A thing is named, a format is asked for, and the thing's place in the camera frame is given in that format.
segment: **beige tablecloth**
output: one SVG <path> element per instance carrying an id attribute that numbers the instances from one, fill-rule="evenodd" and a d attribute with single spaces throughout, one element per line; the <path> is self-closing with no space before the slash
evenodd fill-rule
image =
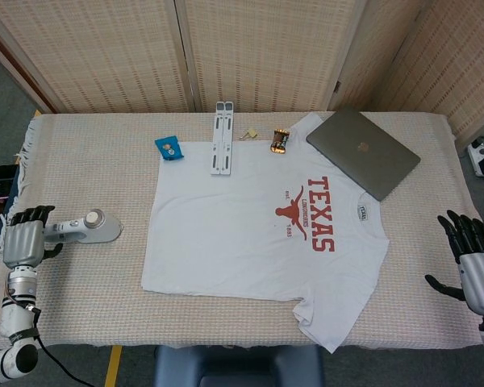
<path id="1" fill-rule="evenodd" d="M 259 139 L 306 113 L 235 114 L 235 137 Z M 323 117 L 328 112 L 320 113 Z M 447 209 L 477 216 L 443 116 L 366 113 L 421 157 L 382 202 L 390 248 L 378 286 L 345 341 L 365 347 L 455 348 L 480 342 L 464 302 L 432 290 L 424 274 L 458 285 L 457 267 L 436 221 Z M 56 206 L 49 221 L 101 208 L 123 223 L 113 243 L 72 243 L 39 266 L 40 333 L 47 344 L 305 344 L 295 302 L 183 297 L 144 292 L 150 209 L 160 160 L 154 139 L 211 141 L 212 114 L 59 114 L 34 118 L 15 210 Z M 183 243 L 187 235 L 182 236 Z M 0 263 L 0 303 L 6 275 Z M 0 347 L 8 345 L 0 337 Z"/>

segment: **yellow tape line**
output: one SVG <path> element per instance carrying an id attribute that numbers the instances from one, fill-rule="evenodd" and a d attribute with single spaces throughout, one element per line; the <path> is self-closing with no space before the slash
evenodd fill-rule
<path id="1" fill-rule="evenodd" d="M 104 387 L 116 386 L 116 377 L 119 374 L 120 355 L 122 355 L 122 346 L 114 345 L 111 349 L 110 365 L 107 368 L 106 383 L 104 383 Z"/>

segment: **floor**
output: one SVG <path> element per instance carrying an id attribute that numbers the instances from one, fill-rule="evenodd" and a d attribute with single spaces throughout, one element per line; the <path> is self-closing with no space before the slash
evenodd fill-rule
<path id="1" fill-rule="evenodd" d="M 0 67 L 0 164 L 14 161 L 23 143 L 35 106 Z M 469 191 L 484 218 L 484 180 L 473 175 L 467 157 L 461 159 Z M 155 347 L 124 347 L 116 385 L 152 385 Z M 57 345 L 49 348 L 77 377 L 104 385 L 110 347 Z M 342 347 L 334 355 L 323 354 L 326 386 L 484 386 L 482 346 L 452 351 L 377 350 Z M 35 371 L 23 379 L 10 381 L 15 386 L 72 386 L 71 381 L 43 352 Z"/>

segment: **laptop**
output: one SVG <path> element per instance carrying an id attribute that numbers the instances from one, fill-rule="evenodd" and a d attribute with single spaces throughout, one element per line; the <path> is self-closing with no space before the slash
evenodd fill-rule
<path id="1" fill-rule="evenodd" d="M 350 107 L 314 129 L 307 142 L 377 200 L 385 198 L 420 161 Z"/>

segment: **small packet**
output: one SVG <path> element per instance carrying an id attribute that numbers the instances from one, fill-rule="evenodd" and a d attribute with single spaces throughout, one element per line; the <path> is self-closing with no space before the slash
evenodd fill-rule
<path id="1" fill-rule="evenodd" d="M 289 132 L 283 129 L 277 129 L 274 131 L 273 142 L 271 143 L 271 152 L 285 153 L 285 146 L 289 139 Z"/>
<path id="2" fill-rule="evenodd" d="M 177 160 L 183 157 L 175 135 L 165 137 L 164 139 L 157 139 L 154 143 L 165 160 Z"/>

